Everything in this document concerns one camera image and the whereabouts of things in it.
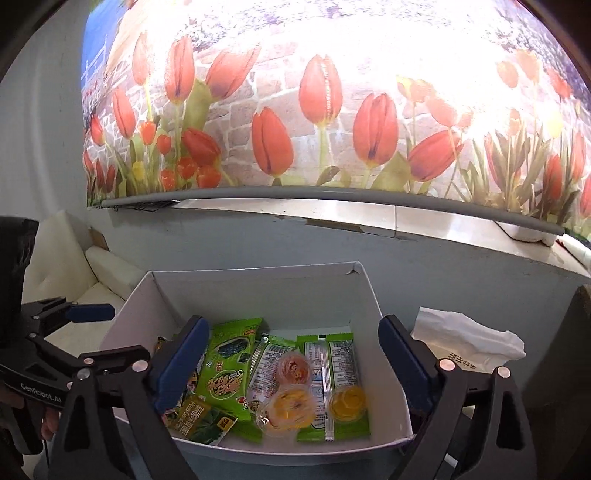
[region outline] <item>tulip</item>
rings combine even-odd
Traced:
[[[515,58],[525,76],[532,82],[538,83],[540,81],[540,61],[535,53],[528,50],[517,50]]]
[[[583,193],[579,201],[579,213],[583,218],[591,216],[591,175],[587,176],[583,186]]]
[[[587,160],[587,142],[581,132],[574,136],[573,150],[570,153],[570,177],[577,182],[583,176]]]
[[[543,186],[548,198],[559,200],[562,195],[562,163],[558,154],[552,155],[546,163]]]
[[[142,122],[139,125],[139,136],[142,138],[144,145],[151,145],[156,136],[156,124],[154,122]]]
[[[95,170],[96,170],[96,188],[98,190],[102,190],[103,186],[105,185],[105,171],[103,170],[103,165],[100,164],[98,158],[95,160]]]
[[[193,45],[185,35],[173,43],[168,53],[164,69],[164,87],[168,99],[176,105],[183,103],[191,93],[194,81]]]
[[[196,128],[187,128],[181,139],[198,167],[215,165],[222,155],[217,142],[210,135]]]
[[[509,88],[517,87],[517,83],[519,82],[519,73],[517,73],[517,68],[513,65],[510,61],[500,61],[496,64],[496,72],[501,77],[501,80],[507,85]]]
[[[252,117],[252,149],[263,172],[283,175],[294,161],[294,149],[287,128],[268,107]]]
[[[507,130],[507,134],[513,137],[519,133],[519,130],[521,130],[521,115],[516,109],[512,108],[509,113],[509,129]]]
[[[135,132],[135,112],[121,87],[113,93],[113,113],[121,134],[129,140]]]
[[[162,187],[164,188],[165,192],[174,190],[177,184],[176,175],[174,174],[174,171],[168,169],[161,171],[160,183],[162,183]]]
[[[107,168],[107,178],[105,180],[105,189],[107,193],[110,193],[111,190],[113,190],[113,185],[115,184],[115,174],[115,166],[109,165],[109,168]]]
[[[424,80],[413,80],[406,77],[396,77],[398,91],[414,103],[423,103],[425,98],[435,93],[433,85]]]
[[[98,147],[105,145],[105,132],[96,115],[93,115],[90,119],[90,136],[92,137],[92,141]]]
[[[154,70],[154,53],[148,44],[148,34],[142,32],[135,43],[134,55],[131,59],[131,73],[135,83],[144,85]]]
[[[177,165],[178,175],[183,180],[190,180],[195,175],[195,162],[191,157],[182,157]]]
[[[435,121],[444,127],[453,127],[459,120],[457,110],[443,99],[428,98],[425,105]]]
[[[197,169],[197,184],[200,189],[214,189],[220,183],[222,174],[210,166]]]
[[[245,54],[223,50],[217,55],[205,78],[214,101],[226,99],[238,90],[246,80],[260,51],[260,47]]]
[[[84,150],[83,154],[84,168],[91,177],[95,174],[95,165],[92,163],[92,159],[88,154],[88,151]]]
[[[444,130],[427,137],[408,155],[411,174],[418,181],[438,177],[453,163],[454,149],[459,155],[463,147],[464,144],[460,143],[460,137],[455,132]]]
[[[173,147],[173,139],[170,135],[162,134],[156,140],[156,148],[162,155],[167,155]]]
[[[300,83],[300,108],[304,116],[320,127],[331,123],[343,106],[343,88],[332,60],[314,56]]]
[[[550,83],[554,88],[554,91],[558,93],[560,100],[566,100],[567,98],[570,98],[570,96],[573,94],[573,89],[570,87],[569,83],[560,76],[560,73],[558,73],[552,67],[548,67],[546,72],[548,73]]]
[[[384,165],[398,146],[398,118],[394,101],[385,93],[369,94],[353,123],[353,147],[357,156],[372,169]]]

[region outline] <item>white sofa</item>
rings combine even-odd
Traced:
[[[39,225],[22,302],[65,297],[82,304],[109,303],[119,312],[145,271],[99,247],[82,251],[66,212]],[[68,324],[47,340],[78,356],[95,351],[112,322]]]

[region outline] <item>green snack package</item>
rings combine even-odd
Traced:
[[[261,340],[256,342],[252,354],[246,390],[246,402],[252,418],[249,421],[239,421],[232,430],[233,433],[252,442],[262,441],[262,431],[256,426],[254,415],[258,406],[269,400],[277,391],[275,372],[279,359],[284,353],[296,348],[297,345],[293,340],[267,333],[261,335]]]
[[[195,395],[238,420],[249,420],[246,405],[248,369],[256,330],[262,319],[236,320],[212,328]]]
[[[235,416],[191,395],[183,402],[172,428],[192,442],[218,445],[235,423]]]
[[[298,335],[297,345],[312,366],[312,393],[316,398],[316,418],[312,425],[301,429],[301,442],[346,440],[369,436],[367,412],[359,420],[334,421],[326,414],[325,404],[339,387],[359,386],[352,333],[332,335]]]

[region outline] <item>white plastic bag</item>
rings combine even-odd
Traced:
[[[454,360],[465,370],[492,373],[525,356],[524,343],[516,334],[493,330],[456,312],[421,307],[412,337],[425,342],[437,358]]]

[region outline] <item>snack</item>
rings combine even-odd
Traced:
[[[249,420],[246,377],[262,319],[236,320],[212,329],[195,394],[238,420]]]
[[[297,344],[312,367],[311,390],[317,401],[316,418],[310,427],[299,431],[297,439],[332,441],[370,435],[353,334],[298,336]]]
[[[192,442],[218,445],[235,423],[235,416],[191,395],[183,402],[172,428]]]
[[[299,352],[283,355],[277,364],[279,385],[307,385],[311,378],[310,363]]]
[[[259,405],[255,418],[265,434],[278,437],[309,426],[315,415],[316,402],[310,389],[305,385],[289,385]]]
[[[296,348],[292,340],[263,333],[255,348],[251,362],[251,374],[248,377],[246,401],[248,410],[255,414],[258,406],[271,398],[277,390],[278,378],[275,377],[278,363]]]

